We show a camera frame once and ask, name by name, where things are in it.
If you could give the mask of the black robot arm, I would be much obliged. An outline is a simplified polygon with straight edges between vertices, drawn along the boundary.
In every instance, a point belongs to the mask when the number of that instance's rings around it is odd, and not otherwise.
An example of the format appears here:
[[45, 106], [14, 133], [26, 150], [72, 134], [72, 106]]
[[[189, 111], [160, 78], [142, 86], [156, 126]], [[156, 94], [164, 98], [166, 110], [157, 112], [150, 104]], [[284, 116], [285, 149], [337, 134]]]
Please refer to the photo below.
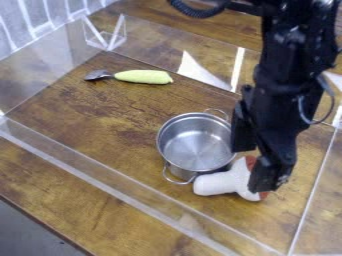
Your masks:
[[263, 48], [252, 86], [241, 87], [232, 113], [231, 149], [256, 149], [247, 187], [273, 191], [296, 164], [296, 137], [315, 125], [324, 94], [321, 72], [333, 67], [339, 47], [335, 19], [342, 0], [249, 0], [261, 10]]

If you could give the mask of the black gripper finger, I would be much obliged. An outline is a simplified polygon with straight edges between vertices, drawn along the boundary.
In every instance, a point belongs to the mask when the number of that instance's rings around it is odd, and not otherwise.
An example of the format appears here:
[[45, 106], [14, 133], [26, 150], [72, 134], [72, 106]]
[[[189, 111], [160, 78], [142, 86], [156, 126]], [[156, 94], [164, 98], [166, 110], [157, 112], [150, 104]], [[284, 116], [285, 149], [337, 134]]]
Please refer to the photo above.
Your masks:
[[233, 107], [231, 119], [231, 149], [233, 152], [251, 151], [256, 148], [252, 126], [245, 115], [244, 103]]
[[264, 156], [257, 157], [248, 179], [248, 190], [252, 193], [275, 191], [287, 182], [291, 171], [291, 165], [272, 163]]

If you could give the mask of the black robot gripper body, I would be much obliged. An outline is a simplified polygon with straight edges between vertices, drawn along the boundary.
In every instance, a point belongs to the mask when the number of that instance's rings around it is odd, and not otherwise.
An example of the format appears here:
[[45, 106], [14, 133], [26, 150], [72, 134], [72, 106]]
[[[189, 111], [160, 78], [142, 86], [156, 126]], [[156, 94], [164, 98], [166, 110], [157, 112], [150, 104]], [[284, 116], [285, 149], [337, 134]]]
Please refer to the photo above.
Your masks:
[[299, 83], [276, 81], [260, 67], [255, 86], [241, 87], [241, 102], [260, 156], [272, 163], [295, 165], [296, 136], [308, 128], [323, 94], [321, 75]]

